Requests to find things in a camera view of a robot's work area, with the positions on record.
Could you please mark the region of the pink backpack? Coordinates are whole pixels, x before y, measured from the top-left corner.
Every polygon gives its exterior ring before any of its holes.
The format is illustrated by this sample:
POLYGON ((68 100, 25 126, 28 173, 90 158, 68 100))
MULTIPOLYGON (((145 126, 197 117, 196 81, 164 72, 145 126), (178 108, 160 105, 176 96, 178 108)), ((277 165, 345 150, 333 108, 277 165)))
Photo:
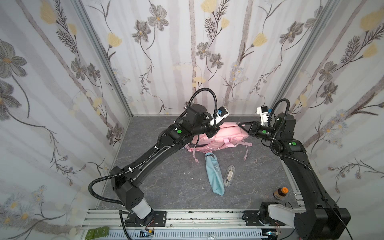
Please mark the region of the pink backpack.
POLYGON ((248 137, 249 134, 239 127, 236 122, 224 122, 220 125, 220 130, 212 138, 208 138, 206 134, 195 136, 192 142, 185 146, 185 149, 193 153, 193 157, 198 163, 199 161, 195 157, 195 152, 208 154, 218 150, 235 148, 239 145, 243 145, 246 147, 244 156, 244 160, 246 160, 248 156, 248 147, 253 146, 252 143, 247 143, 245 141, 248 137))

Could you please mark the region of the teal pencil case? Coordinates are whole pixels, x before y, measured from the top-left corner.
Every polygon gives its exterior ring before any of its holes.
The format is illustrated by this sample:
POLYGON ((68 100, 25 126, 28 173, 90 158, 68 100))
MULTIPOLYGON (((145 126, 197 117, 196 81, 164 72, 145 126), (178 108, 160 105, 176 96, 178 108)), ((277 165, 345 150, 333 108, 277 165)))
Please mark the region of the teal pencil case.
POLYGON ((213 153, 205 154, 206 170, 213 193, 223 196, 225 193, 224 181, 217 156, 213 153))

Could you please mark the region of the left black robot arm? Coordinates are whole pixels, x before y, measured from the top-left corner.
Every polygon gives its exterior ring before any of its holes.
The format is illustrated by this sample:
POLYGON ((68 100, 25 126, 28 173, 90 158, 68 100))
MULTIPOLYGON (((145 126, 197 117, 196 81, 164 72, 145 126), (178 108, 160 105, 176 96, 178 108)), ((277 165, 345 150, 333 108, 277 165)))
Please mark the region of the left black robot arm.
POLYGON ((100 177, 89 183, 88 191, 92 197, 107 203, 125 207, 119 215, 136 215, 135 222, 142 227, 150 226, 154 220, 154 210, 145 199, 139 186, 143 180, 165 159, 190 144, 195 136, 207 134, 212 137, 219 131, 218 101, 216 94, 209 88, 197 90, 188 101, 185 110, 167 129, 162 131, 156 143, 137 160, 124 168, 115 167, 109 176, 100 177), (201 92, 208 92, 214 99, 214 112, 199 104, 193 104, 194 98, 201 92), (112 189, 118 197, 116 200, 97 194, 93 186, 99 182, 111 180, 112 189))

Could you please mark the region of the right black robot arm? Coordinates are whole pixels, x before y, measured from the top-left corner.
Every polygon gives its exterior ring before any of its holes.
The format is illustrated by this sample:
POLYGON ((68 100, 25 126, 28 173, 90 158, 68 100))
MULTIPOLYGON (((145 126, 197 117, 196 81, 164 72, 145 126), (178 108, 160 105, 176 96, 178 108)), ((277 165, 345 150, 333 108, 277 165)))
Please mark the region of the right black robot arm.
POLYGON ((274 124, 243 122, 239 127, 249 136, 270 142, 272 153, 288 167, 300 190, 305 211, 298 212, 278 203, 261 205, 261 223, 280 222, 295 229, 302 240, 337 240, 346 231, 351 215, 346 208, 339 208, 315 174, 304 145, 294 139, 296 119, 289 114, 290 101, 284 113, 277 115, 274 124))

